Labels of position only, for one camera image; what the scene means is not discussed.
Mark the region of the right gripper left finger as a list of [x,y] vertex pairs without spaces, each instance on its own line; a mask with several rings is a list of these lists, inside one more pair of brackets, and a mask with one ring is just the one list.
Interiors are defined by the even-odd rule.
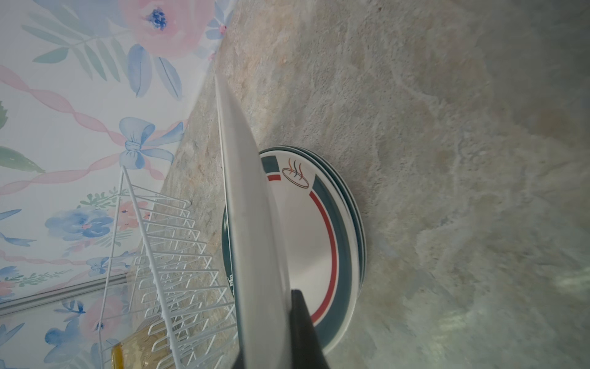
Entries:
[[232,369],[245,369],[245,364],[244,364],[244,355],[243,352],[240,351],[238,353],[238,356],[236,357],[235,363],[232,366]]

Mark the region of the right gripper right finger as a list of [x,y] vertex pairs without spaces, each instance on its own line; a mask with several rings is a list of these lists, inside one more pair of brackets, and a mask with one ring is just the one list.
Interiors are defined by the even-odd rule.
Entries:
[[293,369],[329,369],[302,291],[291,291],[290,342]]

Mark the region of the yellow glass cup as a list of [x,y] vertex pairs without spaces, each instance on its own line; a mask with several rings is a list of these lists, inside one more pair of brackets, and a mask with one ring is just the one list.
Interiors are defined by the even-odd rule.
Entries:
[[158,368],[161,361],[174,362],[167,327],[159,317],[144,320],[138,329],[112,347],[111,368]]

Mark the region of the green red rim plate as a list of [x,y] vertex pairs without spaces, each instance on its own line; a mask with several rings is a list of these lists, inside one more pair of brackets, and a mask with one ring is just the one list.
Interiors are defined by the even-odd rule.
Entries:
[[270,148],[261,161],[286,237],[290,283],[302,291],[328,353],[350,324],[366,269],[356,203],[335,169],[307,149]]

